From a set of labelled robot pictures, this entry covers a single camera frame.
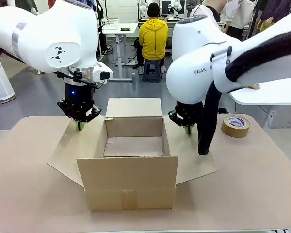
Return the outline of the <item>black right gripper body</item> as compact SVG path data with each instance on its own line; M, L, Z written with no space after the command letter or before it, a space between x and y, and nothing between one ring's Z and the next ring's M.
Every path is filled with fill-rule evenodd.
M184 104L177 101L175 111L185 122L199 122L203 119L203 104L201 101L196 104Z

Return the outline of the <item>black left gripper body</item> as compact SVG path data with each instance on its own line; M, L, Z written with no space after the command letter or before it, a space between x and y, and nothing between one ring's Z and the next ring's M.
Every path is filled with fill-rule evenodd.
M94 104L93 90L88 85L76 86L65 83L65 100L73 103L80 111L81 107L90 107Z

